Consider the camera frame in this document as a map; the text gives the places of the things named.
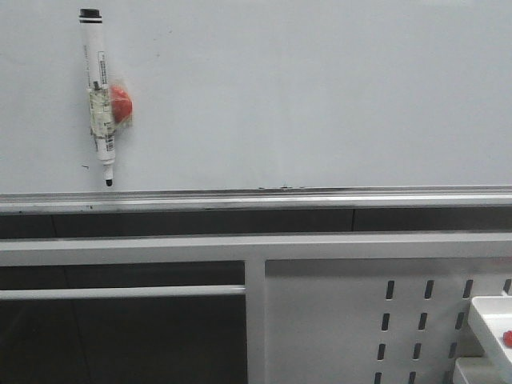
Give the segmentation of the red round magnet taped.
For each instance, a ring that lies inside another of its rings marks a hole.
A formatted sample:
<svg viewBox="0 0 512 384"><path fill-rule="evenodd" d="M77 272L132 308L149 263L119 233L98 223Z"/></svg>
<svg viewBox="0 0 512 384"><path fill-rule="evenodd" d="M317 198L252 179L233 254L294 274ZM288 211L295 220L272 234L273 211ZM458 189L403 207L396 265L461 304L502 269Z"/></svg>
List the red round magnet taped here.
<svg viewBox="0 0 512 384"><path fill-rule="evenodd" d="M133 114L133 103L127 90L119 84L110 86L111 108L114 123L117 126L130 123Z"/></svg>

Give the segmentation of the white whiteboard marker black tip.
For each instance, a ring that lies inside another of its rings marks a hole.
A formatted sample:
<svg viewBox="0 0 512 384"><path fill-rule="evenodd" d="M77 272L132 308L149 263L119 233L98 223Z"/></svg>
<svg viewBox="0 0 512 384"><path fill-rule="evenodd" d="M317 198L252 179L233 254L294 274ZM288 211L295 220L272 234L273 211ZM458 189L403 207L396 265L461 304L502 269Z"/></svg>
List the white whiteboard marker black tip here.
<svg viewBox="0 0 512 384"><path fill-rule="evenodd" d="M108 187L114 182L115 127L110 84L108 82L103 20L100 10L81 8L78 20L86 62L87 94L90 111L90 133L96 154L103 167L103 179Z"/></svg>

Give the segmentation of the large white whiteboard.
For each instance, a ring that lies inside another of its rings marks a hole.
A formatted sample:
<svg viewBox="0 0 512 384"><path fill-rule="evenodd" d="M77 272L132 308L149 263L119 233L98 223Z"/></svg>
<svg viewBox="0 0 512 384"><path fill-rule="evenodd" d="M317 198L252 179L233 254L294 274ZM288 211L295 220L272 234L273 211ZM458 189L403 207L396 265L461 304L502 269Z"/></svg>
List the large white whiteboard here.
<svg viewBox="0 0 512 384"><path fill-rule="evenodd" d="M508 1L4 1L4 194L106 189L82 8L133 101L116 191L511 183Z"/></svg>

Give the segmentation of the white slotted pegboard panel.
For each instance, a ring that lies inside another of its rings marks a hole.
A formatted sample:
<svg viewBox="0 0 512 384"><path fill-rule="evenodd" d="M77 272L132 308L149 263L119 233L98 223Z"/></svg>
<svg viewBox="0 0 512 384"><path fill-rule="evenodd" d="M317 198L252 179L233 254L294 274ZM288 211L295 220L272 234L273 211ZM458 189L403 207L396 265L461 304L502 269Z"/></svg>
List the white slotted pegboard panel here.
<svg viewBox="0 0 512 384"><path fill-rule="evenodd" d="M467 315L511 283L509 258L266 263L270 383L449 383L483 351Z"/></svg>

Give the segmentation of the white plastic bin upper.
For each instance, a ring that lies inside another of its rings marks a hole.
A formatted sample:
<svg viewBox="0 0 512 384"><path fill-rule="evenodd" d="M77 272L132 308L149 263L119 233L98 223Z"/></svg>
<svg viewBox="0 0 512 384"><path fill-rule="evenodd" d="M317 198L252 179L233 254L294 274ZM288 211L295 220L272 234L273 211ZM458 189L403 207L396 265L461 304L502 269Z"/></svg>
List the white plastic bin upper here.
<svg viewBox="0 0 512 384"><path fill-rule="evenodd" d="M511 348L503 341L511 330L511 296L473 297L467 323L502 380L511 383Z"/></svg>

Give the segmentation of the white plastic bin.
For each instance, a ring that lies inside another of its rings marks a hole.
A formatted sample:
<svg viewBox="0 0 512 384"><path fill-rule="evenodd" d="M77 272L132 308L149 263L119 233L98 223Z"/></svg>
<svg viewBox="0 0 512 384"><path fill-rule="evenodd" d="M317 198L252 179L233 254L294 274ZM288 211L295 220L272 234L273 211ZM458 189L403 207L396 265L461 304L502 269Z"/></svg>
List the white plastic bin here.
<svg viewBox="0 0 512 384"><path fill-rule="evenodd" d="M503 341L511 330L511 296L473 297L467 323L502 380L511 383L511 348Z"/></svg>
<svg viewBox="0 0 512 384"><path fill-rule="evenodd" d="M453 384L506 384L498 369L487 358L457 358Z"/></svg>

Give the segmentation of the white plastic bin lower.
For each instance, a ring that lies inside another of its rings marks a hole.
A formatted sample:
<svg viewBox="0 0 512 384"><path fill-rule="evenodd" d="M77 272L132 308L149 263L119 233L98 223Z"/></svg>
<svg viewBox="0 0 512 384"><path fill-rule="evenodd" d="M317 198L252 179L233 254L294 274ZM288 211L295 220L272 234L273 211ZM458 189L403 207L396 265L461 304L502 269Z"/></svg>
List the white plastic bin lower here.
<svg viewBox="0 0 512 384"><path fill-rule="evenodd" d="M453 384L506 384L498 369L487 358L457 358Z"/></svg>

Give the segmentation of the small red object in bin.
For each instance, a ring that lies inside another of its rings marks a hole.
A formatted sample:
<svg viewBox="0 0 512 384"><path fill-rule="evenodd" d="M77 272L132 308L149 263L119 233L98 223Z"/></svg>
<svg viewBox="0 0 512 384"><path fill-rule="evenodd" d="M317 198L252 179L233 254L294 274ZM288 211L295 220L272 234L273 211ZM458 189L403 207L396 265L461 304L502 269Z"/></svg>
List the small red object in bin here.
<svg viewBox="0 0 512 384"><path fill-rule="evenodd" d="M503 341L503 344L507 348L511 348L512 347L512 330L508 330L508 331L503 333L502 341Z"/></svg>

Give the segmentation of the white metal frame rack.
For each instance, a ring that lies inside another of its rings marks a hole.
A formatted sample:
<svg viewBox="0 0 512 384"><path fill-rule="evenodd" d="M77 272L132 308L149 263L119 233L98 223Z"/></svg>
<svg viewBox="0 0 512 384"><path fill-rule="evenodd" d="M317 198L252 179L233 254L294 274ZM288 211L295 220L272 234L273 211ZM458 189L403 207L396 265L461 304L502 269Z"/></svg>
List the white metal frame rack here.
<svg viewBox="0 0 512 384"><path fill-rule="evenodd" d="M270 383L266 263L509 258L508 233L6 241L4 383Z"/></svg>

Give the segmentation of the aluminium whiteboard tray rail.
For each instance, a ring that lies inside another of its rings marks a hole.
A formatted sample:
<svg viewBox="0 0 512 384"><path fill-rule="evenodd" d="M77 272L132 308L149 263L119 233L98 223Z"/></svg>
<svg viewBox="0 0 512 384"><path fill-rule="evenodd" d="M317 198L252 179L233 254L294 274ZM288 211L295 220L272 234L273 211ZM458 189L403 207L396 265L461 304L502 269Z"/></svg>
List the aluminium whiteboard tray rail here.
<svg viewBox="0 0 512 384"><path fill-rule="evenodd" d="M1 213L307 210L510 206L510 186L291 188L4 194Z"/></svg>

